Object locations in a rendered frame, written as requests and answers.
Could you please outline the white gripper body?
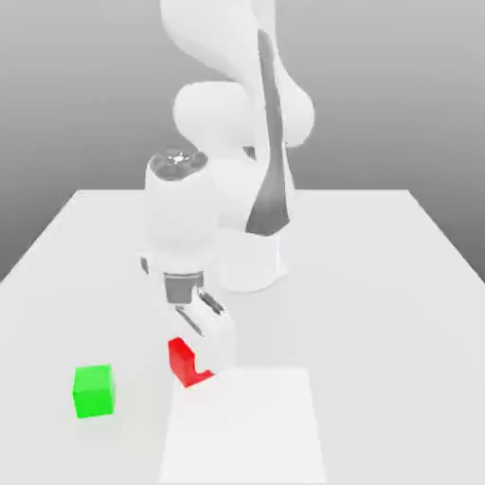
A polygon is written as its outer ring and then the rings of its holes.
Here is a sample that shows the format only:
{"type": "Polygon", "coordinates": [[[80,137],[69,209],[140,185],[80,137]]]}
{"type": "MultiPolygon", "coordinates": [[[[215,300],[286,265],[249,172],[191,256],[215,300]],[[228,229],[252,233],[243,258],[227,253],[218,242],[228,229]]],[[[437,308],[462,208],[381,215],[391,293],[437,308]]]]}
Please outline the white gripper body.
{"type": "Polygon", "coordinates": [[[193,291],[190,304],[171,305],[172,333],[194,354],[197,373],[236,366],[237,330],[228,309],[207,291],[193,291]]]}

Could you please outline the small red cube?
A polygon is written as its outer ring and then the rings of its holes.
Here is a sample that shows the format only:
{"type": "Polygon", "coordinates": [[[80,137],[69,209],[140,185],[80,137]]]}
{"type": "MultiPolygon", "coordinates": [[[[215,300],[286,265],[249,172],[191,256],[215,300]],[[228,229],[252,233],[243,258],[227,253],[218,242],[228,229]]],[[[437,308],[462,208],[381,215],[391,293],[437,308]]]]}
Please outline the small red cube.
{"type": "Polygon", "coordinates": [[[176,337],[170,340],[168,351],[171,371],[184,387],[197,385],[214,376],[209,369],[196,370],[195,353],[182,338],[176,337]]]}

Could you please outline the small green cube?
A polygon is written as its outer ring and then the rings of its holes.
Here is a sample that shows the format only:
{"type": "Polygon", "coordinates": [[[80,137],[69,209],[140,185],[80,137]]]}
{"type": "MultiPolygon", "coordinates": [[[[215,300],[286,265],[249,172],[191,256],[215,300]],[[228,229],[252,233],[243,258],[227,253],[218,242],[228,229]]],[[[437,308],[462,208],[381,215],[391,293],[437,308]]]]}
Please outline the small green cube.
{"type": "Polygon", "coordinates": [[[72,396],[79,419],[112,415],[115,411],[116,385],[111,365],[78,367],[72,396]]]}

